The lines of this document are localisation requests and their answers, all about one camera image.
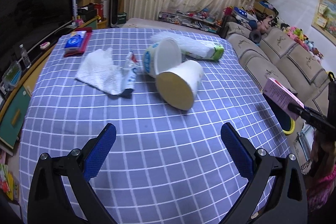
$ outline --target metal screw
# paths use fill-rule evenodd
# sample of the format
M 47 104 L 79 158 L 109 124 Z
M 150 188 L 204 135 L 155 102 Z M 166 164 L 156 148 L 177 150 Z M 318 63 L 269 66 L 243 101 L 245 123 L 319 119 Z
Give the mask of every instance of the metal screw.
M 43 154 L 40 156 L 40 159 L 41 159 L 41 160 L 45 160 L 47 157 L 48 157 L 48 154 L 47 154 L 47 153 L 43 153 Z
M 266 155 L 266 150 L 261 148 L 261 149 L 258 150 L 258 154 L 260 156 L 264 156 L 264 155 Z
M 290 158 L 290 160 L 296 160 L 296 156 L 293 155 L 293 154 L 289 154 L 289 158 Z
M 71 155 L 78 156 L 80 152 L 81 152 L 80 149 L 75 148 L 75 149 L 71 150 Z

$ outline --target cabinet drawer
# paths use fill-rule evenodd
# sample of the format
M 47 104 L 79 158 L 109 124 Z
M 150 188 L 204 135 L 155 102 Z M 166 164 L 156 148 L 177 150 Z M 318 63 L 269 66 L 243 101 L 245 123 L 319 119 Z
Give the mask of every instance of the cabinet drawer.
M 0 139 L 13 148 L 22 127 L 30 96 L 24 86 L 16 93 L 0 124 Z

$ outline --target plastic water bottle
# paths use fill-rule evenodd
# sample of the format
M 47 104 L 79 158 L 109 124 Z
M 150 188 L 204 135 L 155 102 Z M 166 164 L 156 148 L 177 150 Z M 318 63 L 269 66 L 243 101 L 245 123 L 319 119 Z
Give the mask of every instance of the plastic water bottle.
M 28 53 L 22 44 L 20 45 L 20 50 L 21 50 L 21 56 L 22 56 L 23 63 L 25 64 L 25 67 L 29 69 L 32 64 L 29 60 Z

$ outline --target tower fan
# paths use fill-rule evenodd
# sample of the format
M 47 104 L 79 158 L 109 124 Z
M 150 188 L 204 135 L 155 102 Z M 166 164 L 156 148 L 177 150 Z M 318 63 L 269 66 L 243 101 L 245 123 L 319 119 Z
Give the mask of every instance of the tower fan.
M 118 24 L 118 0 L 110 0 L 110 27 Z

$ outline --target white paper cup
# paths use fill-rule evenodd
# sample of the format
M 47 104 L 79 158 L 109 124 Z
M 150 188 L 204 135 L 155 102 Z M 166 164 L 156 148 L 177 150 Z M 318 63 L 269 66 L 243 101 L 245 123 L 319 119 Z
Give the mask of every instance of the white paper cup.
M 168 104 L 189 110 L 194 104 L 202 76 L 202 66 L 196 61 L 188 60 L 157 75 L 155 83 L 158 92 Z
M 180 47 L 171 38 L 165 38 L 151 45 L 142 58 L 143 67 L 151 77 L 182 63 Z

